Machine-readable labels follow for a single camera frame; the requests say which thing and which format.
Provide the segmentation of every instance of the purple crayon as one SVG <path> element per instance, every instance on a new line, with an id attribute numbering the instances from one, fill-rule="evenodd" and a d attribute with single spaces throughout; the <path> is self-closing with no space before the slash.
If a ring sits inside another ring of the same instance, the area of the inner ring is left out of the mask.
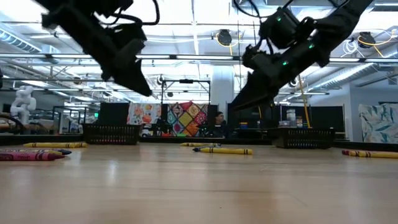
<path id="1" fill-rule="evenodd" d="M 54 161 L 63 155 L 48 152 L 0 152 L 0 161 Z"/>

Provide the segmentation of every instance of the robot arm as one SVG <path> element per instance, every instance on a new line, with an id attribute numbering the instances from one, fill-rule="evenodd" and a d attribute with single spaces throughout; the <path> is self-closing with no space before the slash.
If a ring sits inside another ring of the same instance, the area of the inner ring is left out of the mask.
<path id="1" fill-rule="evenodd" d="M 232 107 L 241 110 L 270 103 L 280 88 L 309 66 L 328 65 L 331 51 L 351 35 L 372 1 L 346 0 L 323 19 L 306 17 L 301 22 L 287 7 L 278 8 L 261 23 L 259 35 L 261 40 L 271 40 L 278 49 L 287 50 L 282 54 L 267 54 L 259 51 L 261 41 L 254 47 L 246 47 L 243 65 L 254 71 Z"/>
<path id="2" fill-rule="evenodd" d="M 61 26 L 81 45 L 86 54 L 90 54 L 101 66 L 102 78 L 134 90 L 142 95 L 152 94 L 149 85 L 141 72 L 141 61 L 136 55 L 145 47 L 147 40 L 143 25 L 159 23 L 159 5 L 153 0 L 156 10 L 155 22 L 142 22 L 134 16 L 121 12 L 128 9 L 133 0 L 36 0 L 49 10 L 42 16 L 42 25 L 54 29 Z M 95 13 L 116 17 L 112 24 L 121 19 L 134 21 L 131 24 L 120 24 L 103 28 Z"/>

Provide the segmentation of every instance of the black basket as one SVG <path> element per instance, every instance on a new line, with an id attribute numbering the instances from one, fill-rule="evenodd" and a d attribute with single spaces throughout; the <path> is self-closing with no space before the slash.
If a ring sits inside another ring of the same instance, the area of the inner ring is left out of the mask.
<path id="1" fill-rule="evenodd" d="M 335 138 L 334 129 L 276 128 L 269 132 L 272 144 L 285 149 L 328 149 Z"/>
<path id="2" fill-rule="evenodd" d="M 135 145 L 139 139 L 138 125 L 85 124 L 83 135 L 88 144 Z"/>

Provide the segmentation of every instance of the crayon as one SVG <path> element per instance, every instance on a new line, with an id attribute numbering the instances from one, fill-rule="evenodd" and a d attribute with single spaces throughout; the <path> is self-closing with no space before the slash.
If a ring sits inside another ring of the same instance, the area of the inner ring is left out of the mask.
<path id="1" fill-rule="evenodd" d="M 50 149 L 0 149 L 0 153 L 3 152 L 48 152 L 58 155 L 63 155 L 62 152 Z"/>
<path id="2" fill-rule="evenodd" d="M 24 144 L 25 147 L 65 147 L 65 148 L 74 148 L 75 143 L 52 143 L 52 142 L 38 142 L 38 143 L 27 143 Z"/>
<path id="3" fill-rule="evenodd" d="M 0 161 L 54 161 L 65 158 L 48 152 L 0 152 Z"/>
<path id="4" fill-rule="evenodd" d="M 197 147 L 197 146 L 208 146 L 208 147 L 221 146 L 220 143 L 193 143 L 193 142 L 191 142 L 191 143 L 189 143 L 189 142 L 181 143 L 180 145 L 181 146 L 193 146 L 193 147 Z"/>
<path id="5" fill-rule="evenodd" d="M 225 153 L 225 154 L 253 154 L 251 149 L 228 149 L 228 148 L 217 148 L 217 147 L 206 147 L 201 149 L 193 149 L 195 152 L 207 152 L 207 153 Z"/>
<path id="6" fill-rule="evenodd" d="M 350 151 L 349 155 L 350 156 L 356 156 L 356 157 L 373 157 L 373 158 L 398 159 L 398 153 L 396 153 L 396 152 Z"/>

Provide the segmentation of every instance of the colorful quilt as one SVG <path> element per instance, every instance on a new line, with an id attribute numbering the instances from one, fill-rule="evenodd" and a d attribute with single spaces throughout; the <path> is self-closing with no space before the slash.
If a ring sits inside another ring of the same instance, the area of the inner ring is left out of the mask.
<path id="1" fill-rule="evenodd" d="M 208 105 L 198 105 L 192 101 L 170 104 L 167 121 L 172 125 L 173 136 L 198 136 L 198 125 L 207 120 Z"/>
<path id="2" fill-rule="evenodd" d="M 127 124 L 155 124 L 162 115 L 162 105 L 154 103 L 130 103 Z"/>

